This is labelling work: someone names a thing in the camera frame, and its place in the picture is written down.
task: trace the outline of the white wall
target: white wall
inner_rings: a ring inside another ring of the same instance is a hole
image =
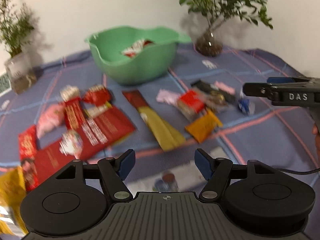
[[[204,28],[200,17],[189,16],[178,0],[20,0],[40,17],[34,64],[56,60],[88,46],[91,33],[116,25],[165,25],[195,38]],[[259,47],[290,65],[320,77],[320,0],[270,0],[274,30],[230,20],[220,29],[222,40],[239,49]],[[0,68],[7,59],[0,49]]]

